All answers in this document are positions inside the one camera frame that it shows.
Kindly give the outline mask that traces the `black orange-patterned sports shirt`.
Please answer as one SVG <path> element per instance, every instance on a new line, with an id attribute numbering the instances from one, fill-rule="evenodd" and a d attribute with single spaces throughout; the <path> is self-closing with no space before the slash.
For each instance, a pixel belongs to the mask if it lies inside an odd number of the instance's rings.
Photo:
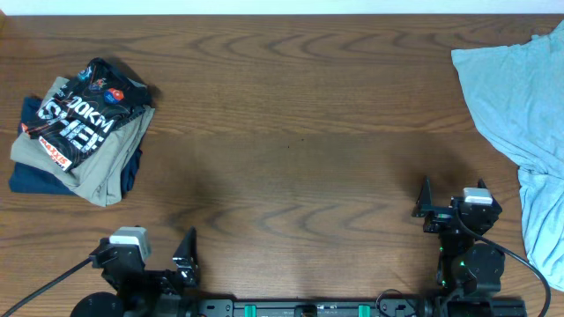
<path id="1" fill-rule="evenodd" d="M 93 155 L 109 134 L 136 119 L 152 103 L 148 89 L 97 57 L 63 84 L 22 125 L 69 172 Z"/>

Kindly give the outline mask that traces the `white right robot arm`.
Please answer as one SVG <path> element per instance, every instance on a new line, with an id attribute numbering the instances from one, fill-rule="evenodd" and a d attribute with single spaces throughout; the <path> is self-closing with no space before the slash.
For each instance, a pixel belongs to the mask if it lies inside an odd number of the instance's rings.
<path id="1" fill-rule="evenodd" d="M 412 216 L 422 217 L 423 231 L 436 234 L 441 243 L 436 273 L 441 290 L 432 300 L 434 316 L 494 315 L 491 297 L 501 290 L 505 255 L 479 239 L 501 212 L 483 181 L 440 207 L 433 204 L 430 180 L 423 180 Z"/>

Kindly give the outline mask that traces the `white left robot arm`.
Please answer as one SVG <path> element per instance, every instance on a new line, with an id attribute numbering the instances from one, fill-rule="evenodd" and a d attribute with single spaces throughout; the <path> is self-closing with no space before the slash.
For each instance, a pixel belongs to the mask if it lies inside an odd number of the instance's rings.
<path id="1" fill-rule="evenodd" d="M 197 230 L 190 228 L 174 252 L 175 270 L 146 269 L 151 253 L 148 231 L 141 226 L 123 226 L 101 239 L 89 259 L 115 293 L 86 296 L 71 317 L 198 316 L 196 297 L 185 293 L 200 282 Z"/>

